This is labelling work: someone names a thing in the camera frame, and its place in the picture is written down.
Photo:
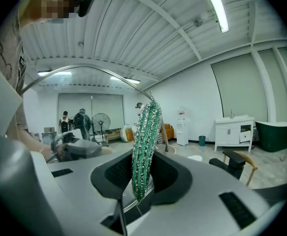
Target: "white cabinet door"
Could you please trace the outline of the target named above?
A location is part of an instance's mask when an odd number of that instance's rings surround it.
[[[228,144],[239,144],[240,143],[241,126],[229,127],[229,139]]]
[[[216,128],[216,143],[217,144],[228,144],[229,127],[217,127]]]

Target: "drawer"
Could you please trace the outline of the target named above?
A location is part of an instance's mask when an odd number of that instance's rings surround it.
[[[251,131],[245,131],[240,133],[240,143],[247,142],[251,140]]]

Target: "curved metal bar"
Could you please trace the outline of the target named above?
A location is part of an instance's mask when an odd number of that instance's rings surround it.
[[[22,89],[21,91],[21,95],[24,94],[28,89],[30,89],[31,87],[33,87],[34,85],[38,84],[39,82],[43,81],[44,79],[50,77],[51,75],[53,74],[56,74],[58,72],[61,72],[61,71],[64,71],[64,70],[70,70],[70,69],[74,69],[74,68],[79,68],[79,67],[88,67],[88,68],[93,68],[93,69],[96,69],[98,71],[102,71],[104,73],[107,73],[111,76],[114,76],[118,79],[120,79],[121,81],[125,82],[127,85],[131,86],[132,88],[136,89],[137,91],[141,92],[144,96],[146,96],[149,100],[152,100],[151,96],[149,94],[147,94],[146,92],[144,92],[143,90],[141,90],[138,86],[134,85],[133,83],[129,82],[128,80],[126,80],[125,78],[123,78],[122,76],[116,74],[116,73],[113,73],[112,71],[110,70],[107,70],[107,69],[104,69],[102,67],[99,67],[99,66],[96,66],[96,65],[90,65],[90,64],[85,64],[85,63],[80,63],[80,64],[76,64],[76,65],[68,65],[68,66],[63,66],[63,67],[60,67],[58,69],[55,69],[49,73],[47,73],[46,75],[36,79],[35,81],[32,81],[29,85],[27,85],[24,89]],[[165,130],[165,126],[164,126],[164,123],[163,123],[163,119],[162,119],[162,129],[163,129],[163,135],[164,135],[164,138],[165,138],[165,151],[166,152],[169,152],[169,141],[168,141],[168,137],[167,137],[167,133],[166,133],[166,130]]]

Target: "orange sofa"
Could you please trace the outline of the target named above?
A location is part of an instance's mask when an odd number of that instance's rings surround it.
[[[165,127],[165,131],[166,131],[166,133],[167,133],[168,140],[173,139],[173,138],[174,138],[174,129],[173,129],[173,128],[170,128],[170,125],[169,125],[169,124],[164,124],[164,127]],[[165,142],[165,138],[164,138],[164,135],[163,135],[162,126],[161,126],[160,131],[161,131],[161,133],[162,133],[163,142]]]

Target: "white cabinet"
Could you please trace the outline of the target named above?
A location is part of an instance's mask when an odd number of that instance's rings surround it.
[[[216,141],[214,150],[217,151],[218,146],[223,147],[249,147],[248,152],[251,151],[253,141],[253,124],[254,118],[249,116],[241,116],[234,118],[216,119]],[[245,142],[243,135],[241,135],[242,126],[250,126],[250,131],[245,131]]]

